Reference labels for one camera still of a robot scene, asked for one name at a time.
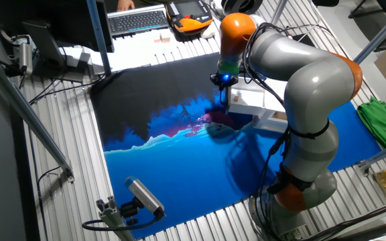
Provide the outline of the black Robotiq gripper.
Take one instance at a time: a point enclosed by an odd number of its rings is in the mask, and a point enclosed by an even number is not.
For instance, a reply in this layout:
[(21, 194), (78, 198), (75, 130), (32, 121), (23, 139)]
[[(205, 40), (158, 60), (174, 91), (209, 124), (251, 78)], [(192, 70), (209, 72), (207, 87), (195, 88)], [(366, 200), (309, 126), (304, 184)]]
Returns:
[(211, 82), (220, 88), (220, 91), (228, 91), (231, 86), (236, 84), (239, 81), (238, 76), (231, 74), (211, 74)]

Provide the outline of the person's hand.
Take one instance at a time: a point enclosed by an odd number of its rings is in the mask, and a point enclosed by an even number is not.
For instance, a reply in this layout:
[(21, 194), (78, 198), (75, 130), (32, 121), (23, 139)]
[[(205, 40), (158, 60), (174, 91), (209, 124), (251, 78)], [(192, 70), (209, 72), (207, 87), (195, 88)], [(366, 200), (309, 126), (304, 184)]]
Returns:
[(127, 11), (131, 9), (135, 9), (133, 0), (118, 0), (117, 11)]

